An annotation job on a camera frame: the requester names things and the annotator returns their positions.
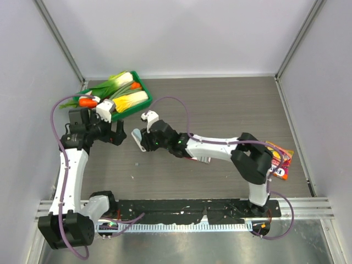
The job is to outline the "light blue white stapler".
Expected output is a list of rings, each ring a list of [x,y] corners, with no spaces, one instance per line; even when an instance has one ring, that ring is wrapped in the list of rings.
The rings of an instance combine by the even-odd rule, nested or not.
[[[141,144],[141,141],[142,141],[141,131],[138,128],[136,128],[131,132],[131,135],[132,135],[134,141],[136,142],[136,144],[138,145],[139,149],[142,152],[146,152],[146,149]]]

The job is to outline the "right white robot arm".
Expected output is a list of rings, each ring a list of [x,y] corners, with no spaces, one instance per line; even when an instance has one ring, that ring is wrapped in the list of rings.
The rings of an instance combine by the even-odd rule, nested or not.
[[[134,129],[132,136],[143,152],[166,149],[178,158],[214,158],[232,162],[249,183],[250,214],[261,217],[268,211],[267,177],[273,155],[250,133],[231,139],[201,137],[178,133],[163,120],[158,120],[146,128]]]

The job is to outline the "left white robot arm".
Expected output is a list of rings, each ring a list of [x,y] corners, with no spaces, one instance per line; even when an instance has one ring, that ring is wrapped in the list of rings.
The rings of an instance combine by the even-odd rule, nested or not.
[[[38,228],[53,250],[91,245],[98,220],[116,216],[118,204],[111,191],[92,193],[83,206],[81,188],[93,143],[98,140],[119,146],[127,137],[123,120],[112,130],[101,114],[86,107],[71,109],[68,116],[65,134],[59,140],[56,193],[48,215],[38,219]]]

